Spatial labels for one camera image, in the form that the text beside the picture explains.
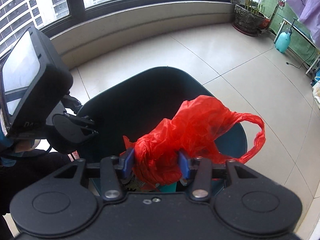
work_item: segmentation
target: power cord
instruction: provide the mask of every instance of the power cord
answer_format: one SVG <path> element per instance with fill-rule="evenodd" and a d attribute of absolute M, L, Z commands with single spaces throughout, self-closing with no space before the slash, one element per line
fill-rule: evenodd
<path fill-rule="evenodd" d="M 293 65 L 293 64 L 291 64 L 291 63 L 289 63 L 289 62 L 286 62 L 286 64 L 287 65 L 292 65 L 292 66 L 294 66 L 295 68 L 301 68 L 302 67 L 302 65 L 307 61 L 307 60 L 309 60 L 310 58 L 311 58 L 311 56 L 314 54 L 314 52 L 316 51 L 316 47 L 315 47 L 315 49 L 313 50 L 313 53 L 310 55 L 310 57 L 309 58 L 307 58 L 304 62 L 302 62 L 302 64 L 300 65 L 300 67 L 296 67 L 295 65 Z"/>

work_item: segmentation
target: spray bottle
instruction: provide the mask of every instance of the spray bottle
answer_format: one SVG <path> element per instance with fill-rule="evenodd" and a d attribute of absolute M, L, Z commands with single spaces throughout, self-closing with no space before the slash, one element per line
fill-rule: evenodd
<path fill-rule="evenodd" d="M 285 32 L 282 32 L 277 41 L 276 41 L 276 49 L 279 50 L 281 53 L 284 53 L 291 41 L 291 34 L 292 34 L 292 26 L 296 21 L 296 18 L 293 18 L 293 23 L 290 28 L 287 28 Z"/>

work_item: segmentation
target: plastic bag handle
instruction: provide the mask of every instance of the plastic bag handle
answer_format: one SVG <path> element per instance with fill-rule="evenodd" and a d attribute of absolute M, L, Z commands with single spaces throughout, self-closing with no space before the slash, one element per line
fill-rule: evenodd
<path fill-rule="evenodd" d="M 240 158 L 232 158 L 233 160 L 236 160 L 241 163 L 246 163 L 248 160 L 250 160 L 257 152 L 259 152 L 264 145 L 266 141 L 266 132 L 264 129 L 264 121 L 263 119 L 255 114 L 249 114 L 249 113 L 237 113 L 234 112 L 234 124 L 242 121 L 248 121 L 251 123 L 257 124 L 260 128 L 261 131 L 257 133 L 254 141 L 253 141 L 253 147 L 244 155 L 242 155 Z"/>

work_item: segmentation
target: purple cloth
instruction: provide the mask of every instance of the purple cloth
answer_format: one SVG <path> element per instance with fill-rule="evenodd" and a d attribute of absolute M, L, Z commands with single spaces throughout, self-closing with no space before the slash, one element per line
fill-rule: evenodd
<path fill-rule="evenodd" d="M 313 42 L 320 48 L 320 0 L 284 0 L 309 30 Z"/>

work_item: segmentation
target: device screen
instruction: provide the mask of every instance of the device screen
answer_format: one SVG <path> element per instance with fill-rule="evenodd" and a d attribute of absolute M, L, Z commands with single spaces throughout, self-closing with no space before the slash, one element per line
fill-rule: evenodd
<path fill-rule="evenodd" d="M 21 98 L 40 70 L 29 31 L 21 37 L 2 69 L 8 114 L 13 116 Z"/>

